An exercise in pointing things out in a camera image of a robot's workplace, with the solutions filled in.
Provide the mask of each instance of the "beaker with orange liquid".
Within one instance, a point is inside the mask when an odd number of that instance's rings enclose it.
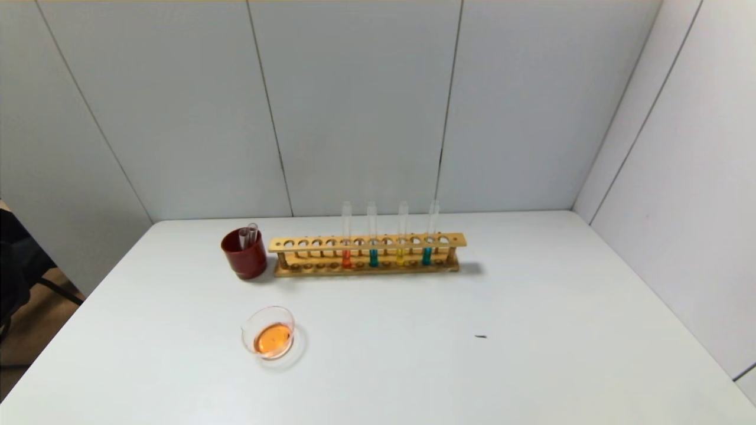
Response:
[[[242,324],[241,339],[262,360],[280,358],[294,341],[294,316],[284,307],[265,307]]]

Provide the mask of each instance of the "blue liquid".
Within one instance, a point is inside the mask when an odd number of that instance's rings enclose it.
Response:
[[[378,267],[378,250],[370,250],[370,267]]]
[[[423,248],[423,265],[430,265],[430,254],[433,248]]]

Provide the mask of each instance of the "red container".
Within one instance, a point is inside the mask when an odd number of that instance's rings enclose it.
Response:
[[[255,243],[245,250],[239,245],[239,229],[227,234],[221,241],[221,249],[226,254],[228,264],[239,279],[253,279],[258,277],[268,267],[268,257],[265,256],[265,245],[262,243],[262,232],[257,231]]]

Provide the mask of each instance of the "black chair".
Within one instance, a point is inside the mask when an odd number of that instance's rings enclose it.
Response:
[[[8,335],[11,316],[29,302],[32,286],[39,283],[80,306],[82,300],[43,278],[57,267],[12,212],[0,209],[0,343]]]

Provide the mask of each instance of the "wooden test tube rack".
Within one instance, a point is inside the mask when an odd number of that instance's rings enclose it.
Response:
[[[370,245],[369,236],[354,236],[345,244],[342,237],[274,237],[268,252],[278,255],[275,276],[387,275],[395,273],[438,273],[459,271],[457,248],[466,247],[461,233],[437,233],[432,241],[426,234],[409,234],[400,244],[396,234],[384,234]],[[423,250],[432,248],[431,264],[423,264]],[[370,249],[378,250],[378,266],[370,267]],[[404,250],[404,261],[397,264],[397,250]],[[350,250],[352,266],[342,266],[344,250]]]

